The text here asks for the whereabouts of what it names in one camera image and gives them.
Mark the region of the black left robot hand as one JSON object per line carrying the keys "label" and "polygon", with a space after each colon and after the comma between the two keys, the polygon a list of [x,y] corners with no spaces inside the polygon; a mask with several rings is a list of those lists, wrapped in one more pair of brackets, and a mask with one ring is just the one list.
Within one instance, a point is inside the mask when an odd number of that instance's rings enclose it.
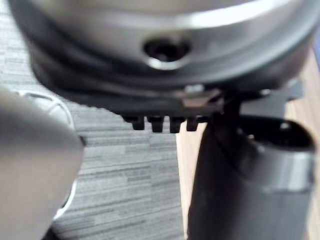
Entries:
{"label": "black left robot hand", "polygon": [[47,89],[143,130],[202,135],[190,240],[300,240],[316,146],[298,99],[317,0],[10,0]]}

